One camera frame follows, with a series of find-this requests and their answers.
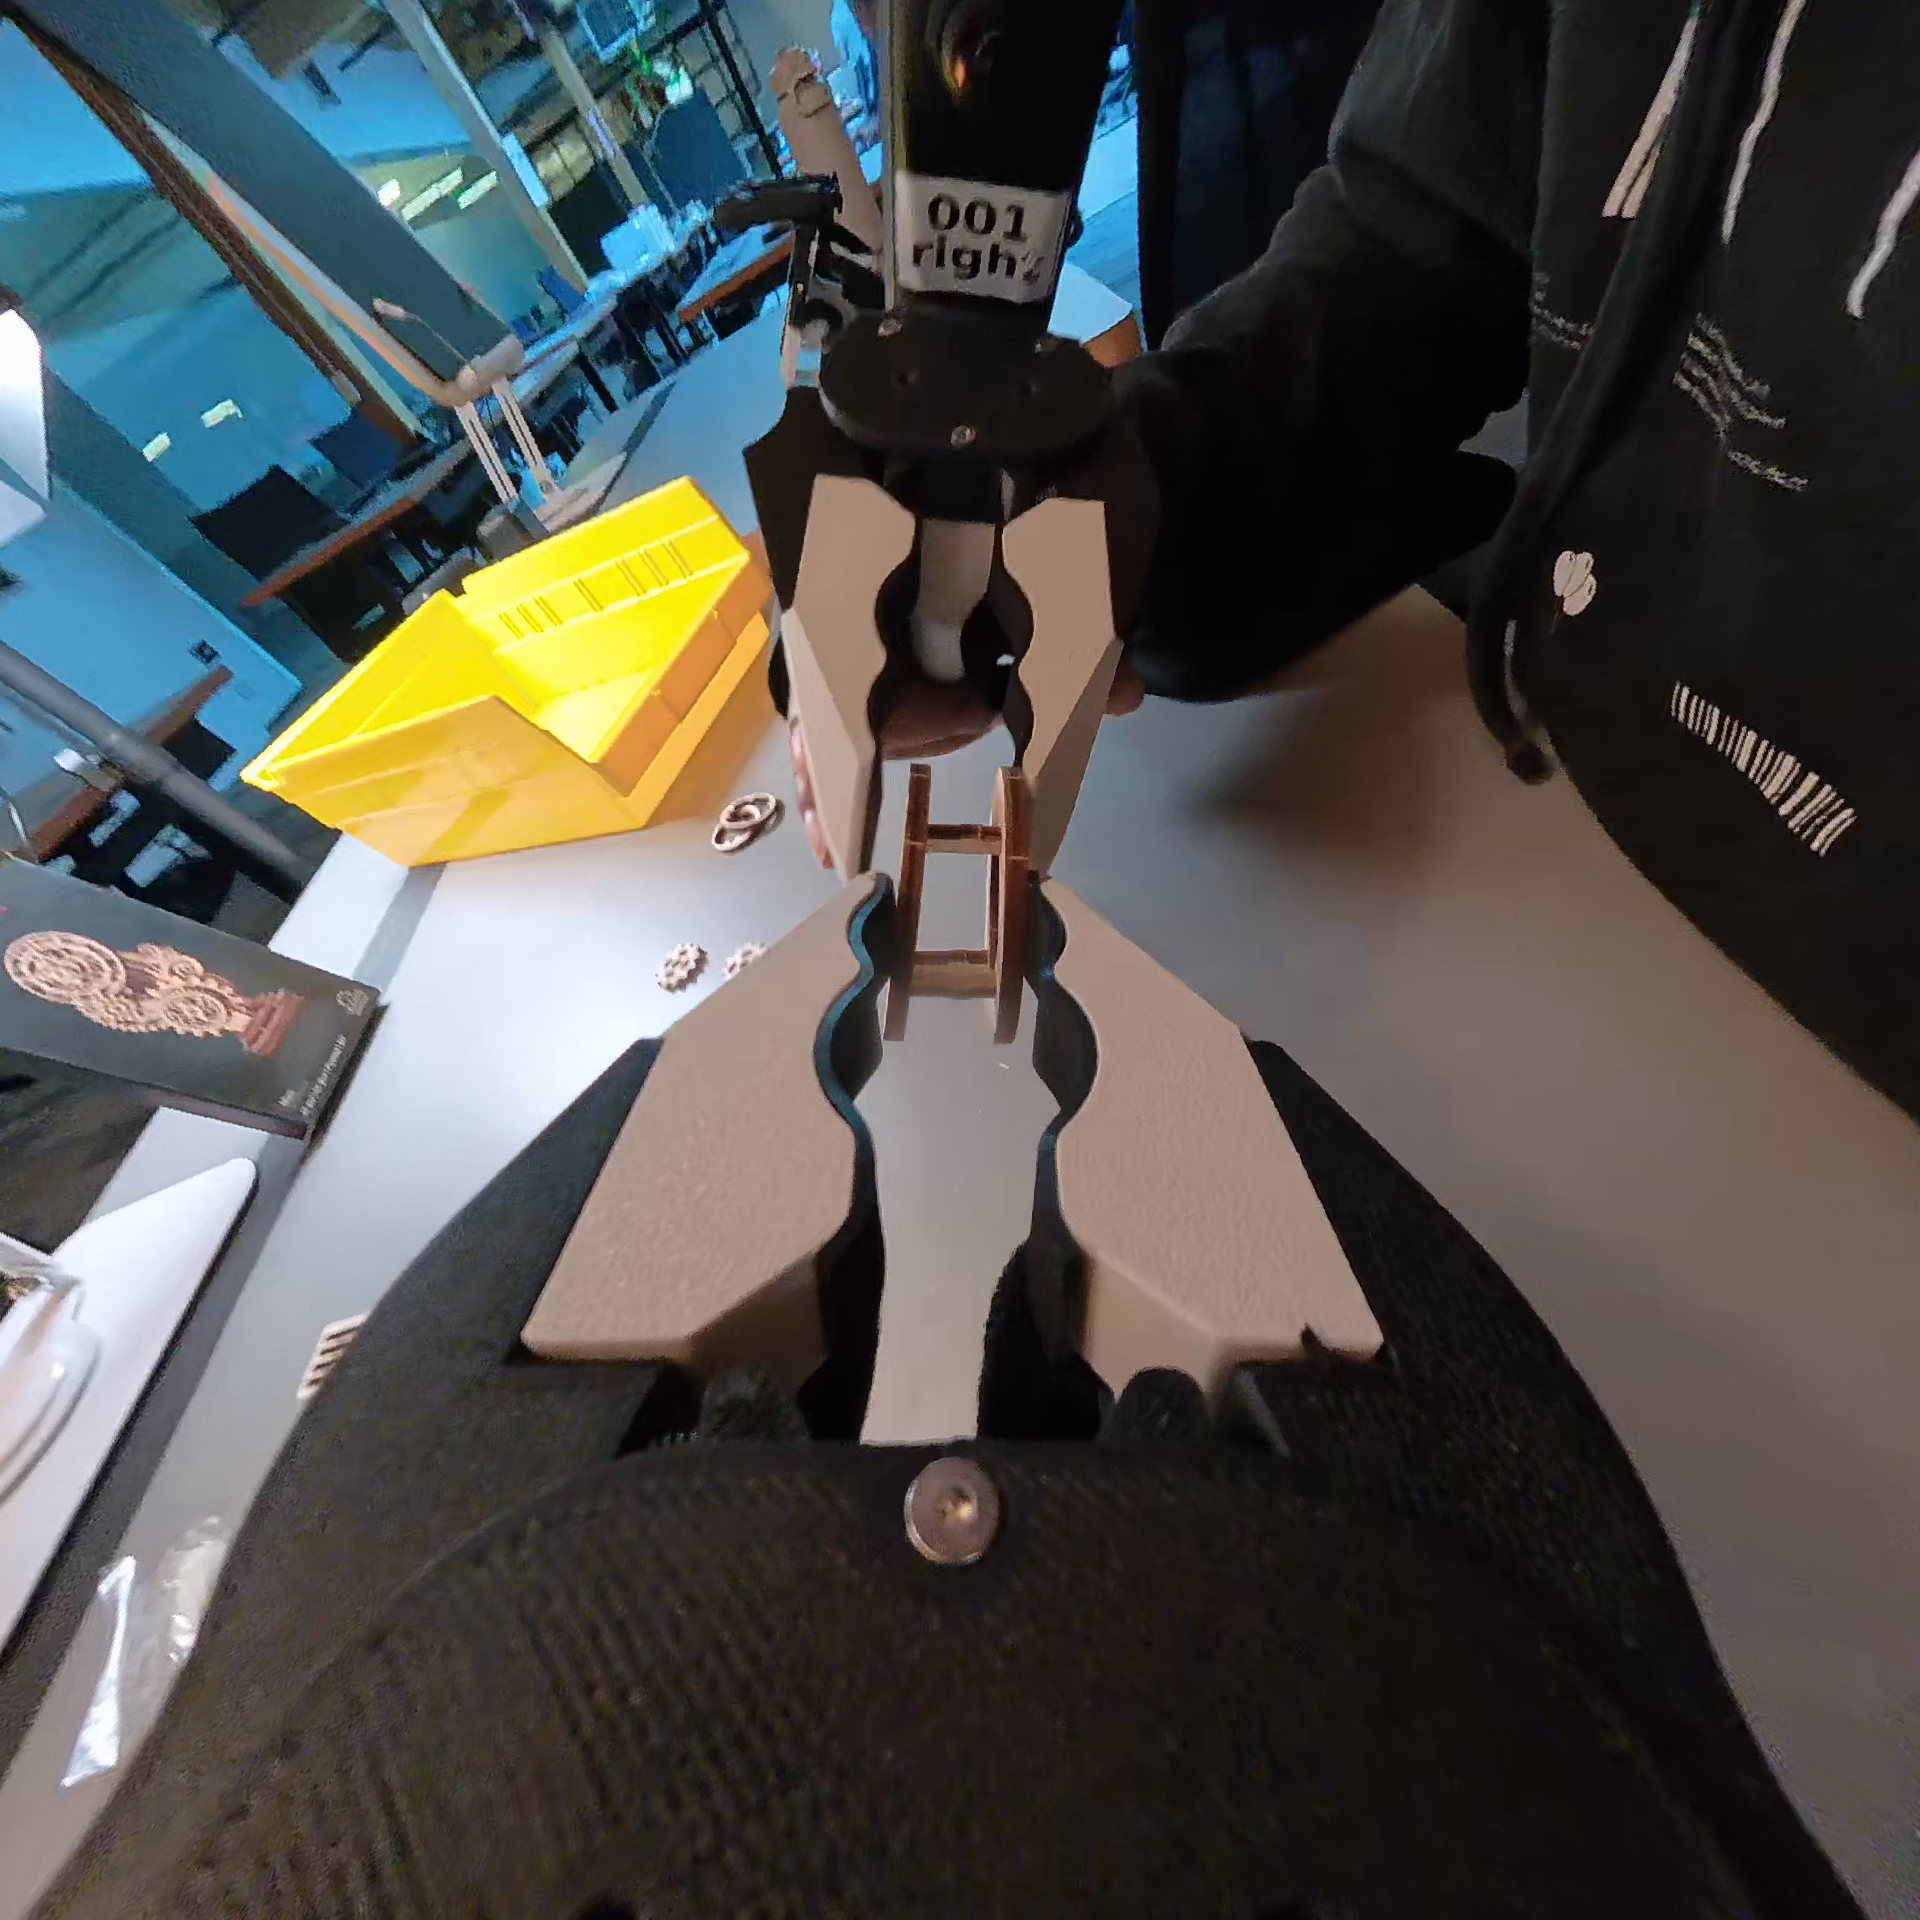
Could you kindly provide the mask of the person's right hand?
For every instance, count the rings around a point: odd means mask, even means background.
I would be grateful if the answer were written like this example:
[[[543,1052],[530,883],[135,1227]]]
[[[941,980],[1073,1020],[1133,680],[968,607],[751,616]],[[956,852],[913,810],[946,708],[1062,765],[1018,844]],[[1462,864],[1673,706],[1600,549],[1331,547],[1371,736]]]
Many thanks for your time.
[[[796,810],[805,842],[820,867],[834,868],[834,852],[820,819],[803,722],[796,703],[786,715],[788,758],[796,791]],[[1002,716],[983,705],[968,685],[913,680],[900,693],[878,736],[882,760],[927,760],[956,754],[999,729]]]

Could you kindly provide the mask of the black screen on stand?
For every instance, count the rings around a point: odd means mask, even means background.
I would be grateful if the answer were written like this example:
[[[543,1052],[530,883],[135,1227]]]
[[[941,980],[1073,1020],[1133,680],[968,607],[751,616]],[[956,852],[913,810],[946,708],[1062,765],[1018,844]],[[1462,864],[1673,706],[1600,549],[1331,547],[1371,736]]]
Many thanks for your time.
[[[4,5],[34,50],[233,273],[268,270],[450,412],[534,541],[560,491],[516,397],[516,328],[168,5]]]

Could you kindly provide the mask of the person's right forearm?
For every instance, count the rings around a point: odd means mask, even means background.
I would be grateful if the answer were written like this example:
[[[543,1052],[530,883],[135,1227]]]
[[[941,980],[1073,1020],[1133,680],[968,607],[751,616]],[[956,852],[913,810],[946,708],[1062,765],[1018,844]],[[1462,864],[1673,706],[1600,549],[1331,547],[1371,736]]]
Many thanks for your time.
[[[1120,373],[1159,528],[1125,672],[1236,700],[1485,543],[1527,373],[1547,7],[1384,5],[1261,254]]]

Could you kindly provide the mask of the dark puzzle kit box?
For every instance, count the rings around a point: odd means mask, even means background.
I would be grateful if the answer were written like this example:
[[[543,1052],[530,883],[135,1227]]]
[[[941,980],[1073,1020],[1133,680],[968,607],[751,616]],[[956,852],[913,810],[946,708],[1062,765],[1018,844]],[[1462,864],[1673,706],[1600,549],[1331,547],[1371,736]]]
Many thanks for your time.
[[[380,1010],[370,983],[12,854],[2,968],[5,1071],[288,1141],[323,1126]]]

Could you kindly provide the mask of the person's black hoodie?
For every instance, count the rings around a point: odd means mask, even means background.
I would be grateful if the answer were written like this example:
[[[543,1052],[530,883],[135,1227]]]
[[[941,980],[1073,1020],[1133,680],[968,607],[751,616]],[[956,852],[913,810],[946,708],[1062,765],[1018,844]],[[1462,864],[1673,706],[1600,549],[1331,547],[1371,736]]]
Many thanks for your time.
[[[1491,712],[1916,1118],[1916,5],[1550,5]]]

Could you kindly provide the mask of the wooden spool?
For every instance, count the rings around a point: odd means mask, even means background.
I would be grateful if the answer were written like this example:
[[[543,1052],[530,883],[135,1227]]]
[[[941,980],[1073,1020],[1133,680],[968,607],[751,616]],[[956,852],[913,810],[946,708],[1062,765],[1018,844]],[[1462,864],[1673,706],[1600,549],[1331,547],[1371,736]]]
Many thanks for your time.
[[[1023,772],[1004,766],[995,774],[983,825],[940,825],[931,817],[931,766],[907,766],[879,1015],[879,1035],[888,1045],[903,1040],[917,999],[977,1000],[987,1009],[994,1045],[1015,1040],[1027,965],[1030,817]],[[925,868],[934,856],[976,858],[986,867],[979,948],[935,951],[920,944]]]

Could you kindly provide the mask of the black white device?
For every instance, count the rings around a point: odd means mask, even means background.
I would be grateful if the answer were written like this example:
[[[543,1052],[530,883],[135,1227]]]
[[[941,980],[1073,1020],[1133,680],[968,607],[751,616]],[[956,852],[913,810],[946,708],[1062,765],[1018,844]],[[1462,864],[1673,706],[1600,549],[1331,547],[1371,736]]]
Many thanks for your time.
[[[780,387],[818,383],[827,349],[852,325],[878,320],[888,303],[876,248],[843,223],[848,199],[830,172],[802,172],[733,190],[714,229],[736,237],[780,229],[788,239],[780,327]]]

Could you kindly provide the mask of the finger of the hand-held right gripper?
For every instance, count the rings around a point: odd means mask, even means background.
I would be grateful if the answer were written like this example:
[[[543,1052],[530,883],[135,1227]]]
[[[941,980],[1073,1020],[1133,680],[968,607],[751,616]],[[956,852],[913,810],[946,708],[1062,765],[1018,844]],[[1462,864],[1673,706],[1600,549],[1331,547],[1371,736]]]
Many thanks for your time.
[[[1067,835],[1120,667],[1105,512],[1051,496],[999,530],[994,614],[1023,640],[1002,716],[1027,800],[1027,864],[1050,874]]]
[[[872,703],[888,671],[879,598],[913,553],[913,516],[866,479],[814,481],[792,605],[782,613],[790,706],[834,874],[872,868],[879,747]]]

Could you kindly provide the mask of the yellow plastic bin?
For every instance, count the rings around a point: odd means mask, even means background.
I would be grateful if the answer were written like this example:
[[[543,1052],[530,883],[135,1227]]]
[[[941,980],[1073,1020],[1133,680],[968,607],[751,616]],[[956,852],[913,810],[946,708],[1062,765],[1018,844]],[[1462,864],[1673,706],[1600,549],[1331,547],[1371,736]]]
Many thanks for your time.
[[[241,771],[404,868],[645,828],[770,644],[690,479],[432,593]]]

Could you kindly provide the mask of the clear plastic bag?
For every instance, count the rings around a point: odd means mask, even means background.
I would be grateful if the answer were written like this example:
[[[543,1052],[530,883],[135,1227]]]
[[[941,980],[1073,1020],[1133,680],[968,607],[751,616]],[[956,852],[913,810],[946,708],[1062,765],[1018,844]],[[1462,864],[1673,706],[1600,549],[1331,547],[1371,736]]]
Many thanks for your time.
[[[93,1614],[106,1651],[60,1788],[122,1773],[185,1668],[227,1560],[231,1533],[205,1517],[150,1558],[126,1553],[102,1575]]]

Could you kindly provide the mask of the background wooden desk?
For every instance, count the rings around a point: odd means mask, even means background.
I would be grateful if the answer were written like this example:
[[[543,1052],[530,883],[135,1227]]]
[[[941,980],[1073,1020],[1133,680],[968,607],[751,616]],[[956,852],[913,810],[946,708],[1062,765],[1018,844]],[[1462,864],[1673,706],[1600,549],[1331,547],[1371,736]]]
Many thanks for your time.
[[[495,502],[478,452],[450,444],[274,564],[237,610],[283,608],[330,655],[355,662],[401,623],[432,576],[474,555],[478,525]]]
[[[792,253],[793,230],[788,226],[759,226],[733,235],[685,286],[675,323],[697,328],[721,308],[763,299],[767,291],[786,283]]]

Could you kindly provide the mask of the clear round dish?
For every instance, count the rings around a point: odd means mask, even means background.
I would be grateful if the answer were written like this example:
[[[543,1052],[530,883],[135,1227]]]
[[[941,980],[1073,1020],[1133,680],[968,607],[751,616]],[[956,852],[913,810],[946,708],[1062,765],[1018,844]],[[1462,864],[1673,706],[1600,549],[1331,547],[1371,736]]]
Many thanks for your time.
[[[2,1499],[31,1475],[83,1394],[99,1339],[83,1284],[54,1257],[2,1239]]]

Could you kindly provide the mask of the white flat device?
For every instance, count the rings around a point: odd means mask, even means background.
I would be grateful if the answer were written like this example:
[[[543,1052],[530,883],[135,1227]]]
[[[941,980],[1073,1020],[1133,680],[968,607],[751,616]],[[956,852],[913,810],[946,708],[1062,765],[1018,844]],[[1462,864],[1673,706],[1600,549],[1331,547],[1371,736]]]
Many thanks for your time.
[[[255,1182],[255,1164],[233,1158],[104,1212],[58,1248],[39,1251],[82,1283],[82,1319],[99,1339],[99,1356],[52,1446],[2,1499],[4,1640],[22,1625]]]

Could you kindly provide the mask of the black office chair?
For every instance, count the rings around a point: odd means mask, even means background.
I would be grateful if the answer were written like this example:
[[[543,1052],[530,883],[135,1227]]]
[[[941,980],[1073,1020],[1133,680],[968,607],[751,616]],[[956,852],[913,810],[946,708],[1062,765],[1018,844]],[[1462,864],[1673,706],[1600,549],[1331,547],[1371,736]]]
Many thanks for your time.
[[[218,506],[190,516],[192,528],[255,585],[345,526],[344,514],[279,464],[271,464]]]

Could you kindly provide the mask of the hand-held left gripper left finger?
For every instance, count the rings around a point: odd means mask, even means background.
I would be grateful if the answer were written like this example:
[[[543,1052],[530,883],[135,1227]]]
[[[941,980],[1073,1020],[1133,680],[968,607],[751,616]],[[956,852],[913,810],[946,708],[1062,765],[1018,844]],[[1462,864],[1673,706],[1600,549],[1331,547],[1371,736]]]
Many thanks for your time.
[[[522,1344],[685,1374],[870,1374],[884,1257],[854,1099],[889,883],[858,876],[660,1039]]]

